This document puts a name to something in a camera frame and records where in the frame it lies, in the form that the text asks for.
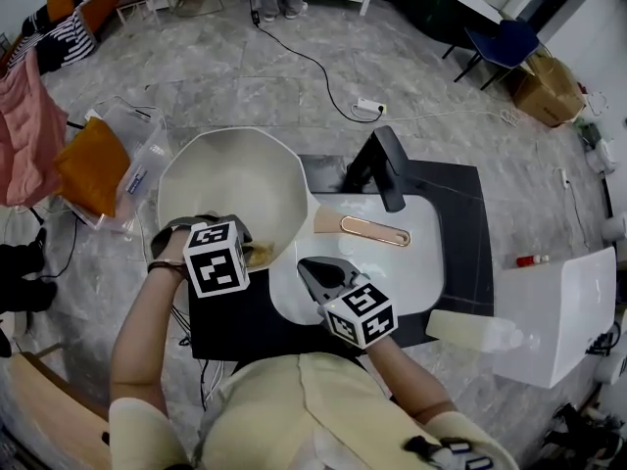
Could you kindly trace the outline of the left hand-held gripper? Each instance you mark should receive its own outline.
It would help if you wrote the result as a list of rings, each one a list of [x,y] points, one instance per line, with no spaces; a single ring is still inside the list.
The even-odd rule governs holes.
[[[248,288],[250,279],[243,245],[252,237],[237,215],[205,213],[171,220],[151,242],[154,260],[164,260],[163,251],[176,230],[183,230],[187,238],[183,246],[183,262],[173,266],[185,274],[198,298]]]

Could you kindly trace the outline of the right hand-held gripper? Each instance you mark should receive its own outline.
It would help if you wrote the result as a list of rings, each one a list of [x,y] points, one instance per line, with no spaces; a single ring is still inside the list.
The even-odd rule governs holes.
[[[397,329],[395,302],[347,260],[309,257],[297,269],[336,337],[365,350]],[[338,287],[352,283],[338,295]]]

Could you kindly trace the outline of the person's left hand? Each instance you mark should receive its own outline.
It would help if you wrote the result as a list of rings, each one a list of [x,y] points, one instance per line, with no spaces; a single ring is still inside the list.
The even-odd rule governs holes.
[[[157,259],[184,261],[183,250],[187,243],[189,234],[189,229],[177,228],[173,230],[166,246],[162,252],[157,255]]]

